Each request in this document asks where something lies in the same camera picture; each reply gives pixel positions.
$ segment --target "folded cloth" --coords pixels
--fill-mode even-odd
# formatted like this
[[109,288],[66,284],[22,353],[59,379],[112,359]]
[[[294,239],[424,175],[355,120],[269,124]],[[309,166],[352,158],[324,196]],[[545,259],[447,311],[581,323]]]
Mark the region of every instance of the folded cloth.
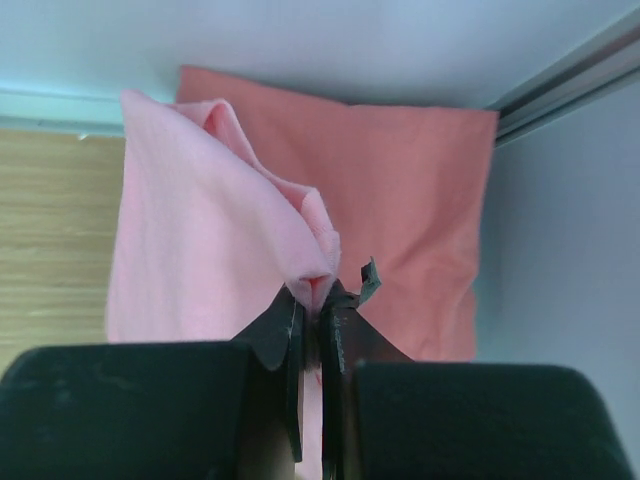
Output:
[[[283,283],[319,311],[340,242],[318,191],[258,161],[223,100],[162,105],[121,97],[126,148],[109,285],[111,342],[228,340]],[[305,478],[322,476],[321,387],[304,391]]]
[[414,359],[475,354],[472,282],[495,112],[347,106],[184,67],[177,99],[225,98],[260,161],[313,185],[340,232],[339,277],[360,288],[373,256],[382,287],[359,310]]

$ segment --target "fabric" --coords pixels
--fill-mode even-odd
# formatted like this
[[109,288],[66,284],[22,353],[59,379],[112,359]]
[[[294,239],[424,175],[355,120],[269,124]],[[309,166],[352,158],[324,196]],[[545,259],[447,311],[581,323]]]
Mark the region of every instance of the fabric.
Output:
[[218,97],[266,168],[320,191],[348,290],[359,290],[360,267],[375,258],[382,287],[360,313],[414,359],[471,359],[496,113],[347,106],[183,68],[179,102]]
[[[283,283],[318,311],[340,259],[318,191],[258,162],[222,100],[121,98],[125,166],[106,308],[111,342],[228,340]],[[304,390],[304,478],[321,478],[322,392]]]

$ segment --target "wooden floor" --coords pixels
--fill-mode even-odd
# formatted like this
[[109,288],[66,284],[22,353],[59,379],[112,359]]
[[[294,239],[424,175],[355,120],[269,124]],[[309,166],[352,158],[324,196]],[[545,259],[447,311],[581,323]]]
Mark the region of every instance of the wooden floor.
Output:
[[104,341],[124,141],[0,130],[0,371]]

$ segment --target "white panel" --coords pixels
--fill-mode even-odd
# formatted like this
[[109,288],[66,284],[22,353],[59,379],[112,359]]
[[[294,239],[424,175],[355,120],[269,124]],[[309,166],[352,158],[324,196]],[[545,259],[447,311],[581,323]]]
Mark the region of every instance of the white panel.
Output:
[[640,82],[498,150],[502,316],[482,360],[576,367],[640,471]]
[[182,63],[341,99],[485,106],[639,0],[3,0],[0,89],[168,100]]

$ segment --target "towel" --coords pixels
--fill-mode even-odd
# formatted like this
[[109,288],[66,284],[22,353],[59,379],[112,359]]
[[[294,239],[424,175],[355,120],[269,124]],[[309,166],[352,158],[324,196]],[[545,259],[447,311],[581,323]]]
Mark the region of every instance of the towel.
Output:
[[[333,284],[340,242],[317,190],[256,158],[224,100],[163,105],[121,97],[122,200],[109,284],[111,342],[228,340],[282,284],[311,312]],[[303,462],[322,477],[322,391],[304,390]]]
[[340,232],[339,277],[382,287],[359,311],[416,360],[475,355],[479,228],[496,112],[349,106],[184,67],[177,99],[222,97],[260,161],[316,187]]

